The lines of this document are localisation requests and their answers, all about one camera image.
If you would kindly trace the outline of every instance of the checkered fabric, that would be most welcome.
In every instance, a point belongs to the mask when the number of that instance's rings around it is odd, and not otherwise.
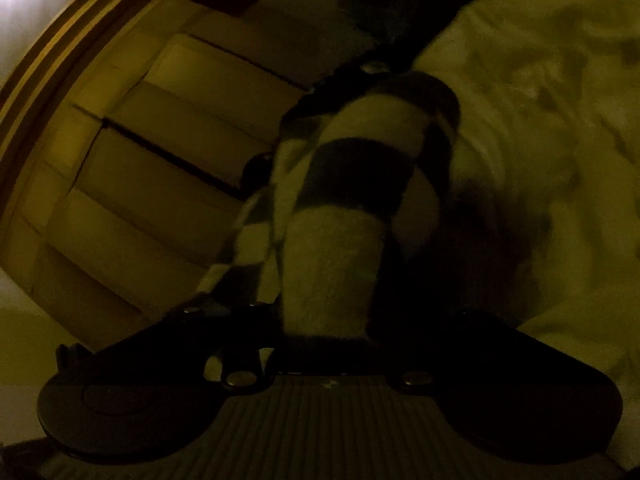
[[[291,335],[367,337],[383,269],[410,262],[437,225],[460,110],[422,72],[358,77],[285,115],[270,184],[200,292],[231,308],[276,303]]]

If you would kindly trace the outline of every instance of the crumpled sheet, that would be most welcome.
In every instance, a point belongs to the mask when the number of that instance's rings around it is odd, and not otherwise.
[[[640,0],[476,0],[415,67],[460,100],[454,184],[536,241],[519,329],[616,382],[640,465]]]

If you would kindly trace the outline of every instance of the ribbed panel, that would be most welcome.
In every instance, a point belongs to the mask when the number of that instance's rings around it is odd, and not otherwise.
[[[404,396],[382,377],[279,376],[266,392],[228,400],[181,452],[146,464],[95,466],[65,456],[50,480],[616,480],[596,455],[533,466],[463,440],[428,397]]]

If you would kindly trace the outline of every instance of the black and white checkered cloth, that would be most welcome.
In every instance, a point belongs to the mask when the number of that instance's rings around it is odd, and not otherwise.
[[[270,183],[199,291],[231,308],[275,303],[291,335],[366,338],[376,295],[394,286],[385,269],[402,269],[437,225],[460,110],[421,72],[333,81],[283,118]]]

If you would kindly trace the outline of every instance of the ribbed gray surface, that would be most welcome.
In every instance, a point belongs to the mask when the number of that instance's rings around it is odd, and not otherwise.
[[[181,452],[132,466],[45,464],[50,480],[618,480],[603,455],[557,466],[510,462],[475,448],[428,397],[382,377],[279,376],[266,392],[228,400]]]

